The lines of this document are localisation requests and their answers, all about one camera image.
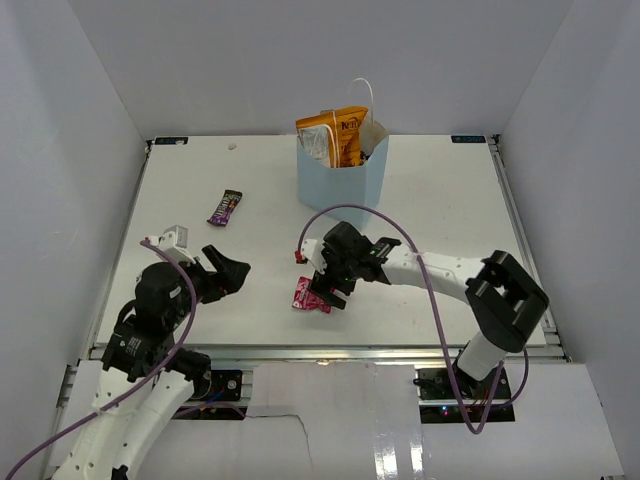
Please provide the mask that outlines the purple candy bar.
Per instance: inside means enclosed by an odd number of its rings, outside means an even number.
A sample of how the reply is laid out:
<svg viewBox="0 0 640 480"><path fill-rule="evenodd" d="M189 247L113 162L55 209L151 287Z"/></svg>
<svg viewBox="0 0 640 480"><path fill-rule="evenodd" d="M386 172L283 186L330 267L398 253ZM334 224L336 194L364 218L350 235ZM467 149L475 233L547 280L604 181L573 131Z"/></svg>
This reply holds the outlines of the purple candy bar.
<svg viewBox="0 0 640 480"><path fill-rule="evenodd" d="M242 192L227 189L207 223L215 227L226 227L242 198Z"/></svg>

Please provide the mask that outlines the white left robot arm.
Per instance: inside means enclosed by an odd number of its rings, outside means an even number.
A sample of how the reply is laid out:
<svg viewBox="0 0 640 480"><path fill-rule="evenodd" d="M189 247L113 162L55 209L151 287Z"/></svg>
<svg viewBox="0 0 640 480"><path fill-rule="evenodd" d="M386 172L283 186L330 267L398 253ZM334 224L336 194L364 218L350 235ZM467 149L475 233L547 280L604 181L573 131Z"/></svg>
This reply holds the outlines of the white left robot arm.
<svg viewBox="0 0 640 480"><path fill-rule="evenodd" d="M195 310L237 293L249 264L203 248L213 268L182 247L144 246L160 259L142 270L101 358L86 422L56 479L132 479L179 408L211 390L211 359L184 348Z"/></svg>

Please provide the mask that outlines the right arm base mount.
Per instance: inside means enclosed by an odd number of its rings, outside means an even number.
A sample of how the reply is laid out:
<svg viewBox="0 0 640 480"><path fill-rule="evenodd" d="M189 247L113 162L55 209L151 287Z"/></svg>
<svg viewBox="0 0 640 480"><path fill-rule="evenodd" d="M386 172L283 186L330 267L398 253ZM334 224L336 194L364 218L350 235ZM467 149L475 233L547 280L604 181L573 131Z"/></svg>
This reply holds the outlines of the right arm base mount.
<svg viewBox="0 0 640 480"><path fill-rule="evenodd" d="M464 410L474 425L481 422L495 373L496 369L493 369L482 382L465 382L459 378ZM417 388L423 425L464 424L462 410L456 401L445 368L419 369L414 378L414 385ZM504 406L511 397L509 380L506 372L502 371L486 419L487 423L512 423L516 420L513 406Z"/></svg>

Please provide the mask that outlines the orange kettle chips bag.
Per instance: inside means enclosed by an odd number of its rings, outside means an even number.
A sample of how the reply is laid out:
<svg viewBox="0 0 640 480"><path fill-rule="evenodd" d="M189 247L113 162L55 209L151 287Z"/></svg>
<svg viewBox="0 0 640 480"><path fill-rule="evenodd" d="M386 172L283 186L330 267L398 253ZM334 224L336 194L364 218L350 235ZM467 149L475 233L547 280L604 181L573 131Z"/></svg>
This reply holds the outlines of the orange kettle chips bag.
<svg viewBox="0 0 640 480"><path fill-rule="evenodd" d="M296 121L297 136L304 150L327 168L358 167L364 163L360 127L368 108L348 106L323 111Z"/></svg>

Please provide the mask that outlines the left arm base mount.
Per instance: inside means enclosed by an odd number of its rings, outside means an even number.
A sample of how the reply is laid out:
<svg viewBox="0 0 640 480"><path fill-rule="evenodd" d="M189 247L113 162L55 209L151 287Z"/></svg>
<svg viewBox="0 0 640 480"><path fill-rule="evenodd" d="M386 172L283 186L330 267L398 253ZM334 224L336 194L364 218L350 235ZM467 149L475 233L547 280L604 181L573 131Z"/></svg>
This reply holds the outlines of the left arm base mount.
<svg viewBox="0 0 640 480"><path fill-rule="evenodd" d="M241 370L209 370L194 383L190 401L239 401L242 397L243 372Z"/></svg>

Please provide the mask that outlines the red snack packet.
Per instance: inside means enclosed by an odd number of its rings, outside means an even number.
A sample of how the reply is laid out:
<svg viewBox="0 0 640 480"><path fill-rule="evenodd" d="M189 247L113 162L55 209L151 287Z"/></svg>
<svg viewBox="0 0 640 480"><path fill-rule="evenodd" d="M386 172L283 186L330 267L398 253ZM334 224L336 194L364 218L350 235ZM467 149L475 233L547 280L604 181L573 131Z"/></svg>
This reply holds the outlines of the red snack packet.
<svg viewBox="0 0 640 480"><path fill-rule="evenodd" d="M318 295L311 292L309 287L311 279L301 276L296 285L292 307L303 311L318 310L323 313L330 313L331 306L322 300Z"/></svg>

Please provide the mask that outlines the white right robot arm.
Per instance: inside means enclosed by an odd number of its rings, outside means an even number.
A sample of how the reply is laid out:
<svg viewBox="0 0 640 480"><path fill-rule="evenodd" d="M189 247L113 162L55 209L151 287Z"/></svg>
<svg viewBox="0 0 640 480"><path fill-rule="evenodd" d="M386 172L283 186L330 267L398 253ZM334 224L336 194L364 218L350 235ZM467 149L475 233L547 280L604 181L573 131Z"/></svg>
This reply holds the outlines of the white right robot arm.
<svg viewBox="0 0 640 480"><path fill-rule="evenodd" d="M451 374L453 390L472 399L484 391L488 377L510 353L524 351L549 306L549 298L508 252L465 258L418 252L389 237L369 240L342 221L320 239L306 239L298 253L314 268L310 291L337 309L358 281L411 286L466 304L478 325L458 354Z"/></svg>

